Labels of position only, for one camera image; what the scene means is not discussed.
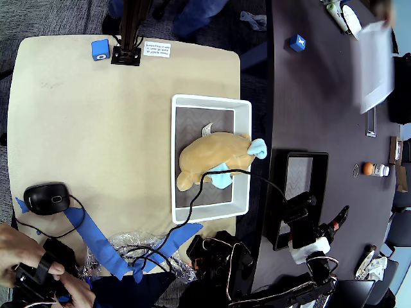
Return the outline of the blurred bystander hand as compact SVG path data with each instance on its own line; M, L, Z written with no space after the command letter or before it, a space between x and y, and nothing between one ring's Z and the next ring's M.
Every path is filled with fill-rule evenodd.
M371 6L377 20L383 21L386 27L395 27L395 9L391 0L375 1Z

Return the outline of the person's right hand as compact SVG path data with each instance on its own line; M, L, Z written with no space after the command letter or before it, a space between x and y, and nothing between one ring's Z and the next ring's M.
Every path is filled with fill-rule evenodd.
M89 285L74 276L64 273L59 276L59 280L63 283L71 295L71 301L67 303L57 303L54 307L76 307L76 308L92 308L94 307L95 294L91 291Z

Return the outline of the person's left hand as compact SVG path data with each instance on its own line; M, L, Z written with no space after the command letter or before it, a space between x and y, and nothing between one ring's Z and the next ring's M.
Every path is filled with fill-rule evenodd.
M15 286L14 268L20 263L37 268L45 250L10 225L1 225L1 286Z

